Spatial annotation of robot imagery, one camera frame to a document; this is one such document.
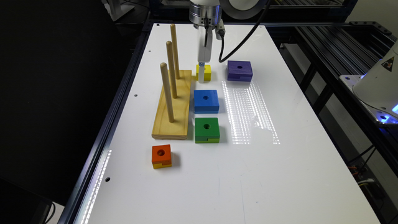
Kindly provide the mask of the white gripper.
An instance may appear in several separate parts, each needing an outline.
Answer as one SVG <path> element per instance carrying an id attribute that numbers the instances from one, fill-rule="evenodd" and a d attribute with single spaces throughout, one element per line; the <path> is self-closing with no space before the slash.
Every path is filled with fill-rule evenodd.
<path id="1" fill-rule="evenodd" d="M 204 26 L 198 27 L 198 82 L 204 82 L 205 63 L 211 60 L 211 50 L 213 43 L 213 34 L 215 34 L 217 40 L 222 40 L 225 35 L 224 23 L 221 21 L 215 26 Z"/>

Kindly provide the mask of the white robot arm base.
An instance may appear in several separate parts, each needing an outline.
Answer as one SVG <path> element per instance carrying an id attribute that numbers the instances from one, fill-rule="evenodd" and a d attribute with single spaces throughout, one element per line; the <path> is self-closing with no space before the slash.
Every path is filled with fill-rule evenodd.
<path id="1" fill-rule="evenodd" d="M 364 75 L 342 75 L 340 80 L 375 123 L 397 126 L 397 44 Z"/>

